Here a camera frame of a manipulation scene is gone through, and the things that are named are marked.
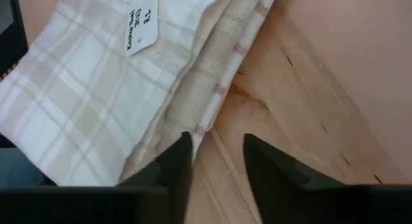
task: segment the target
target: white plaid cloth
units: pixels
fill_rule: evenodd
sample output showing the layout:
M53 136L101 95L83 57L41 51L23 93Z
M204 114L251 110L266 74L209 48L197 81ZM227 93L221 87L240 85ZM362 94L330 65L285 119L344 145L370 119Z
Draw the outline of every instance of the white plaid cloth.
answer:
M274 0L232 0L193 67L179 84L151 135L127 159L122 179L130 177L190 131L196 156L204 134L220 110L233 77L246 57Z
M61 0L0 83L0 132L59 185L117 184L230 0L159 0L158 40L125 58L131 1Z

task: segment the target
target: wooden surface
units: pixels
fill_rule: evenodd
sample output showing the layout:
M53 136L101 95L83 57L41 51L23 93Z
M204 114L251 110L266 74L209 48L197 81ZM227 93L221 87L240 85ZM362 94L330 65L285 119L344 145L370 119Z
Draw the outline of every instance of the wooden surface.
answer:
M29 42L56 0L21 0ZM260 223L253 133L348 184L410 183L412 0L276 0L200 147L187 223Z

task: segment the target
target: price tag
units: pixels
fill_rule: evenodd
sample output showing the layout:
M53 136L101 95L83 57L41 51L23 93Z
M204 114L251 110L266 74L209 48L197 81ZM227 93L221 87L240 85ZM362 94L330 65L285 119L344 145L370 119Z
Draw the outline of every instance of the price tag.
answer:
M158 0L134 0L127 11L124 49L130 57L157 40Z

